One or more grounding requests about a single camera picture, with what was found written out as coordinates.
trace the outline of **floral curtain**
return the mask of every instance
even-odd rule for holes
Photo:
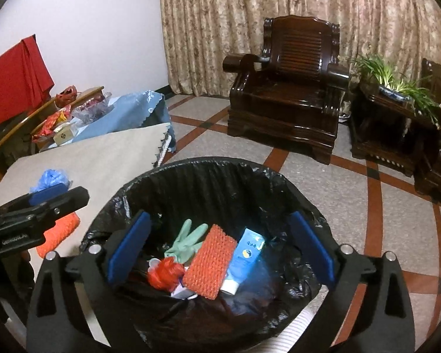
[[[260,54],[266,17],[316,16],[340,24],[343,63],[379,53],[408,77],[421,60],[441,63],[435,0],[161,0],[168,79],[176,93],[228,96],[227,53]]]

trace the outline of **black trash bag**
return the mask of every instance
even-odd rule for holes
[[[296,210],[330,231],[320,212],[284,176],[242,159],[194,158],[145,173],[121,188],[83,238],[81,250],[102,244],[143,209],[152,232],[128,281],[116,295],[156,352],[237,352],[277,336],[317,295],[311,267],[292,242],[286,216]],[[147,260],[163,258],[183,222],[218,224],[240,240],[245,228],[266,242],[235,296],[178,300],[151,287]]]

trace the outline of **white wall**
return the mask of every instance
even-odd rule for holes
[[[160,0],[8,0],[0,55],[36,41],[59,93],[104,85],[113,96],[168,84]]]

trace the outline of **green rubber glove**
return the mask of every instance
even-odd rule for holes
[[[191,224],[191,219],[185,220],[173,245],[165,251],[165,257],[174,257],[175,263],[186,263],[203,244],[203,242],[198,243],[198,240],[206,233],[208,225],[201,224],[192,233],[189,233]]]

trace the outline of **blue gripper pad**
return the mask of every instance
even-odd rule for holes
[[[64,183],[56,184],[55,186],[42,189],[41,191],[31,194],[29,198],[30,206],[37,206],[38,204],[44,203],[45,201],[56,198],[59,195],[66,193],[69,188]]]
[[[288,216],[295,245],[302,251],[320,283],[335,286],[335,264],[320,239],[299,211]]]
[[[113,255],[108,261],[107,281],[111,286],[124,283],[151,233],[152,222],[147,212],[136,215]]]

